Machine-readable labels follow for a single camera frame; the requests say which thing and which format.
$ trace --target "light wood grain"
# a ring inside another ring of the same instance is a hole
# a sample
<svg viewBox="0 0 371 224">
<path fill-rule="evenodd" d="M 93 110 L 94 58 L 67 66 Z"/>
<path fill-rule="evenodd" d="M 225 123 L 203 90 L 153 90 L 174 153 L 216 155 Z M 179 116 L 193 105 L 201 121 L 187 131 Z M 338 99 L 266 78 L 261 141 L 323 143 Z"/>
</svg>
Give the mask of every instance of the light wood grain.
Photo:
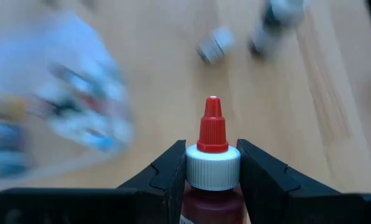
<svg viewBox="0 0 371 224">
<path fill-rule="evenodd" d="M 207 96 L 222 99 L 227 138 L 248 139 L 295 169 L 343 192 L 371 192 L 371 21 L 362 1 L 314 1 L 272 60 L 247 41 L 262 1 L 101 1 L 72 8 L 102 35 L 122 65 L 136 138 L 121 157 L 29 186 L 116 187 L 177 139 L 193 144 Z M 204 66 L 195 47 L 228 26 L 236 44 Z"/>
</svg>

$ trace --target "white cap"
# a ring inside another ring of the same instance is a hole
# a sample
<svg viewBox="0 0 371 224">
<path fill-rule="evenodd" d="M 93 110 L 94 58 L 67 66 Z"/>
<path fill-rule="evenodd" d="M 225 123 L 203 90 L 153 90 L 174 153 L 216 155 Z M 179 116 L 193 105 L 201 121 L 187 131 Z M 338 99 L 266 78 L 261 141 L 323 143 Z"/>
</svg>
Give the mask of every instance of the white cap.
<svg viewBox="0 0 371 224">
<path fill-rule="evenodd" d="M 205 153 L 193 145 L 186 149 L 186 167 L 186 180 L 197 189 L 233 189 L 239 183 L 240 152 L 229 146 L 223 153 Z"/>
<path fill-rule="evenodd" d="M 310 0 L 270 0 L 273 15 L 284 24 L 300 22 L 310 2 Z"/>
</svg>

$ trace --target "blurred object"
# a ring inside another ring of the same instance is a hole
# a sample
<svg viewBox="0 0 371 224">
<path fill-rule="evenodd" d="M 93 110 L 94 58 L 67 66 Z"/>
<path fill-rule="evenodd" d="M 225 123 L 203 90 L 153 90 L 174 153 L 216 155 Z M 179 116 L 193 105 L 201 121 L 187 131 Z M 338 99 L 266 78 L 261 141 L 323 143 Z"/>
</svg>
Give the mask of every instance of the blurred object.
<svg viewBox="0 0 371 224">
<path fill-rule="evenodd" d="M 310 0 L 267 0 L 263 18 L 250 42 L 250 51 L 263 57 L 273 55 L 286 31 L 301 23 L 309 2 Z"/>
<path fill-rule="evenodd" d="M 116 141 L 128 144 L 132 125 L 120 111 L 125 107 L 119 106 L 126 103 L 125 93 L 119 91 L 124 87 L 102 65 L 84 60 L 80 74 L 63 65 L 51 66 L 57 79 L 36 93 L 41 104 L 50 105 L 45 107 L 46 121 L 62 137 L 100 150 L 114 149 Z"/>
<path fill-rule="evenodd" d="M 198 53 L 205 63 L 213 64 L 222 60 L 233 45 L 231 31 L 222 27 L 212 31 L 210 37 L 199 44 Z"/>
<path fill-rule="evenodd" d="M 7 177 L 0 189 L 106 162 L 127 149 L 127 92 L 100 40 L 71 11 L 48 10 L 0 34 L 0 177 Z M 26 141 L 16 146 L 10 139 L 23 140 L 24 130 Z M 25 175 L 6 175 L 25 162 L 32 162 Z"/>
<path fill-rule="evenodd" d="M 0 91 L 0 178 L 21 174 L 29 166 L 20 125 L 25 111 L 23 100 Z"/>
</svg>

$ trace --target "red nozzle cap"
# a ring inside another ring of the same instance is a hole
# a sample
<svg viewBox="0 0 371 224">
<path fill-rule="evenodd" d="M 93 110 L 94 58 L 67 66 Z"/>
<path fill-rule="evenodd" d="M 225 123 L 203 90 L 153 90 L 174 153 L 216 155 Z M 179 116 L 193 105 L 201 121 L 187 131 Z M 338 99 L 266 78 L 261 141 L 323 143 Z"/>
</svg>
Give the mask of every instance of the red nozzle cap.
<svg viewBox="0 0 371 224">
<path fill-rule="evenodd" d="M 210 96 L 206 100 L 196 146 L 199 151 L 206 153 L 222 153 L 228 150 L 225 119 L 221 113 L 221 100 L 216 96 Z"/>
</svg>

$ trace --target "paint pot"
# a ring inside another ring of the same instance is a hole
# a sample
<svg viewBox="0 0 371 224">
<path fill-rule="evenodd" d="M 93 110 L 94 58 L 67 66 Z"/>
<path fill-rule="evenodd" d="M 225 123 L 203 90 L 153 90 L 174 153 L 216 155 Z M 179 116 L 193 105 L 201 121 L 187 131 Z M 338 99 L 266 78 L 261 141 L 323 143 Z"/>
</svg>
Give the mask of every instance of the paint pot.
<svg viewBox="0 0 371 224">
<path fill-rule="evenodd" d="M 20 126 L 0 120 L 0 178 L 21 174 L 29 167 L 23 142 Z"/>
<path fill-rule="evenodd" d="M 214 64 L 222 60 L 233 45 L 232 33 L 223 27 L 212 31 L 209 38 L 199 43 L 198 54 L 204 63 Z"/>
<path fill-rule="evenodd" d="M 252 54 L 272 56 L 282 37 L 302 22 L 310 0 L 269 0 L 249 43 Z"/>
</svg>

